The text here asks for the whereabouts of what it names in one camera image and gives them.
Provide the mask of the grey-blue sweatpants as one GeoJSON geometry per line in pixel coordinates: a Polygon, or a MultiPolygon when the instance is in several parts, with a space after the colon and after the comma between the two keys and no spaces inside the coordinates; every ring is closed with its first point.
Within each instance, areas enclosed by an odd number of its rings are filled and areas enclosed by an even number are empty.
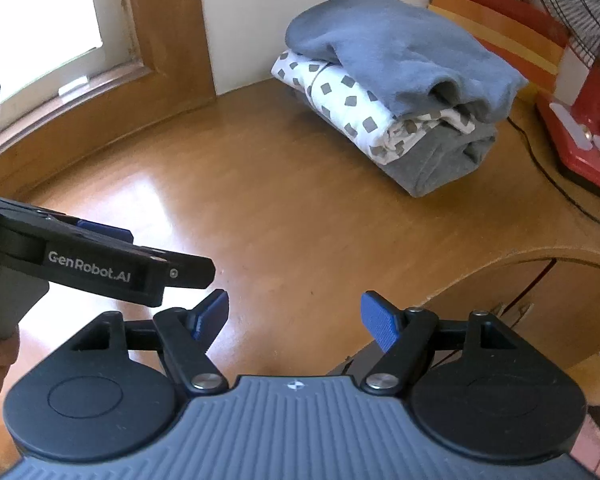
{"type": "Polygon", "coordinates": [[[528,81],[469,32],[401,0],[328,0],[288,25],[287,47],[340,65],[399,118],[458,107],[505,119],[528,81]]]}

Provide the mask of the white window latch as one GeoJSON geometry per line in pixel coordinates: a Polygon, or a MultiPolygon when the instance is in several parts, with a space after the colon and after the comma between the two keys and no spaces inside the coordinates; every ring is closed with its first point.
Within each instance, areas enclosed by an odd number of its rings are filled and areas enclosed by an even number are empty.
{"type": "Polygon", "coordinates": [[[87,76],[78,77],[76,79],[73,79],[72,81],[67,82],[66,84],[63,84],[61,87],[59,87],[57,90],[57,94],[61,98],[63,96],[68,96],[68,94],[71,92],[75,92],[76,90],[87,87],[89,83],[90,83],[90,80],[88,79],[87,76]]]}

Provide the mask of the white grey patterned folded cloth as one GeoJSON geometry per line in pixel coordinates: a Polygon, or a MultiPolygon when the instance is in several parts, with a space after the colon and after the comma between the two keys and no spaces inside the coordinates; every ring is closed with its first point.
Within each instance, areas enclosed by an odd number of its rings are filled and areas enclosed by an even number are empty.
{"type": "Polygon", "coordinates": [[[454,108],[394,116],[341,66],[286,50],[271,74],[413,197],[474,172],[495,143],[495,127],[454,108]]]}

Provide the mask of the window with metal bars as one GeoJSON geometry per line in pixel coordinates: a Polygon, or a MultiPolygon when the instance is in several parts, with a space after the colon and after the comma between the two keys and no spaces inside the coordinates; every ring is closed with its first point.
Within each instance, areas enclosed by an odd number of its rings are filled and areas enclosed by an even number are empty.
{"type": "Polygon", "coordinates": [[[63,84],[135,58],[129,0],[0,0],[0,133],[63,84]]]}

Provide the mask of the coloured foam floor mat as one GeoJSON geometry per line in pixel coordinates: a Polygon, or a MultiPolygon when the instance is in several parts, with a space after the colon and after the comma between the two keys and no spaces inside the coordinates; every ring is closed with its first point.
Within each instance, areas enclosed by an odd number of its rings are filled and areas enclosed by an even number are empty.
{"type": "Polygon", "coordinates": [[[571,456],[600,479],[600,406],[590,406],[571,456]]]}

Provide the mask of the red white electric fan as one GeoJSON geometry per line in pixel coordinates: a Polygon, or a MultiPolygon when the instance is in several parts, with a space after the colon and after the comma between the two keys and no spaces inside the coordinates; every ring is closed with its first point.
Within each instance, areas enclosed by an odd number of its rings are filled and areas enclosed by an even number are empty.
{"type": "Polygon", "coordinates": [[[569,32],[569,47],[586,69],[571,103],[542,93],[535,100],[562,172],[600,192],[600,0],[541,0],[569,32]]]}

